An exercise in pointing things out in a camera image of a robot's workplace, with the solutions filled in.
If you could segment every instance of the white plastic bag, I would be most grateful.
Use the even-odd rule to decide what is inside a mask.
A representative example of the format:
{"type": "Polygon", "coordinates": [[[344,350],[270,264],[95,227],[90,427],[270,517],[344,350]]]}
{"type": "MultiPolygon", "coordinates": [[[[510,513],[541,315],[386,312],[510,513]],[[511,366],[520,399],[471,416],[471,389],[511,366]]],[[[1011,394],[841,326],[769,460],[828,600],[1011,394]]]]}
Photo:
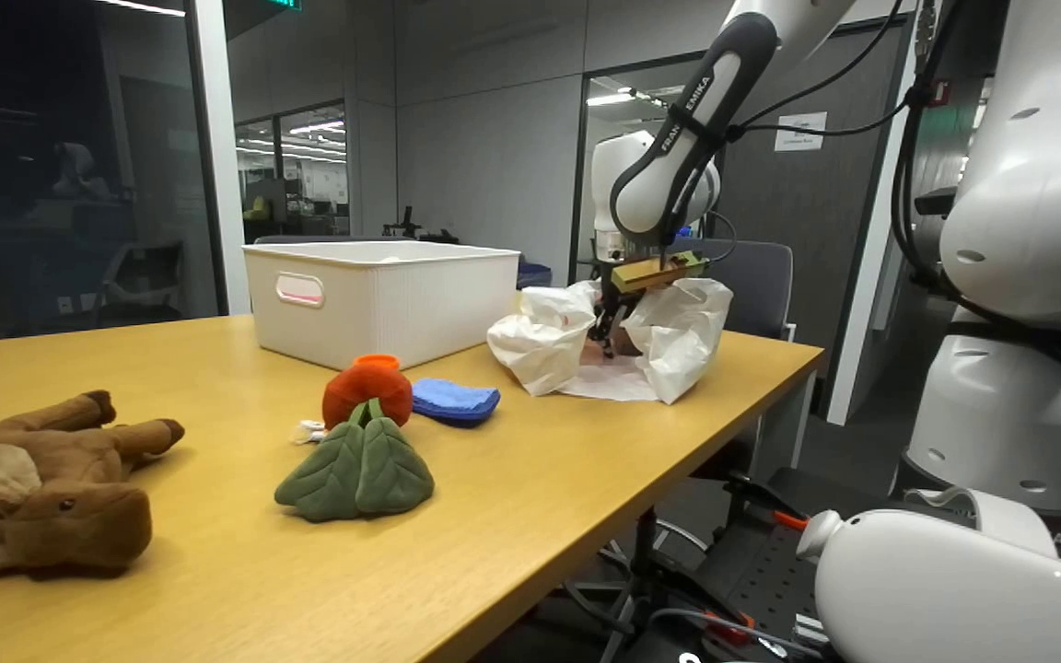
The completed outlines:
{"type": "Polygon", "coordinates": [[[730,286],[687,276],[650,291],[623,319],[643,356],[591,356],[594,285],[529,286],[520,312],[486,330],[491,355],[530,394],[578,394],[611,403],[677,403],[718,355],[730,286]]]}

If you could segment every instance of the floor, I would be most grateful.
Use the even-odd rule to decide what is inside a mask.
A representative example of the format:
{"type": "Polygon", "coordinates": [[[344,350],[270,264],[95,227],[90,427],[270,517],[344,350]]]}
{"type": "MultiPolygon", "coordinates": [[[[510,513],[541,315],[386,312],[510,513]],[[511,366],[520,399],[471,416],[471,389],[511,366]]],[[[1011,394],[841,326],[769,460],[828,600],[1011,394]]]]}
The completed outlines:
{"type": "MultiPolygon", "coordinates": [[[[898,471],[898,457],[911,438],[919,382],[911,367],[887,367],[847,427],[828,427],[823,416],[806,423],[802,469],[826,476],[833,484],[855,487],[855,492],[885,492],[898,471]]],[[[671,501],[659,506],[659,519],[677,523],[698,539],[710,539],[730,508],[721,484],[688,480],[677,487],[671,501]]],[[[702,562],[702,552],[682,543],[667,543],[667,556],[677,562],[702,562]]],[[[594,562],[578,583],[617,583],[610,562],[594,562]]],[[[594,615],[578,613],[568,592],[548,598],[536,606],[520,626],[511,626],[502,642],[495,642],[478,660],[486,663],[537,663],[537,660],[600,660],[610,642],[610,626],[594,615]]]]}

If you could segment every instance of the glass wall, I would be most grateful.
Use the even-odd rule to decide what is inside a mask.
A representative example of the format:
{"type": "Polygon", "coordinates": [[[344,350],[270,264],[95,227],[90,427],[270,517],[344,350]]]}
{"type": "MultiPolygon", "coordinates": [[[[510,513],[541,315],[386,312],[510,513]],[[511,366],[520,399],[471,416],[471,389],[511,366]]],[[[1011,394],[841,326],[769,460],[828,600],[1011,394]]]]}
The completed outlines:
{"type": "Polygon", "coordinates": [[[185,0],[0,0],[0,336],[220,312],[185,0]]]}
{"type": "Polygon", "coordinates": [[[236,150],[245,238],[352,234],[344,103],[241,123],[236,150]]]}

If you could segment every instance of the green plush toy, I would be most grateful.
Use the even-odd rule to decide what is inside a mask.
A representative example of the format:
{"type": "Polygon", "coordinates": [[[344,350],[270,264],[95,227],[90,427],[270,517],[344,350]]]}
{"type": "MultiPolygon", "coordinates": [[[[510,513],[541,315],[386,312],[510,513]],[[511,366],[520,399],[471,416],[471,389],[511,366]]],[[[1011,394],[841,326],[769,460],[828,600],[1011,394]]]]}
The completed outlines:
{"type": "Polygon", "coordinates": [[[277,506],[309,523],[374,519],[429,501],[435,480],[379,399],[360,403],[301,469],[277,487],[277,506]]]}

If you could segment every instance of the wooden table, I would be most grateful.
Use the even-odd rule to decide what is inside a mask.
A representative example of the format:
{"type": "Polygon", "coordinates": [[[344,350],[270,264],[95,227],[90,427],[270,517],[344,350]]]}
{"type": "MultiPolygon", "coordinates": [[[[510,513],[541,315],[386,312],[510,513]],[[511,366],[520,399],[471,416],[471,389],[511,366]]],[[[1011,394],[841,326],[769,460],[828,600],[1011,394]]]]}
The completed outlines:
{"type": "Polygon", "coordinates": [[[121,577],[0,577],[0,660],[466,660],[632,528],[718,438],[791,389],[810,346],[726,336],[677,406],[529,399],[483,346],[414,367],[502,388],[498,416],[405,435],[438,492],[378,523],[301,523],[272,506],[309,444],[330,367],[266,355],[250,315],[0,341],[0,416],[114,389],[121,420],[188,438],[136,476],[154,543],[121,577]]]}

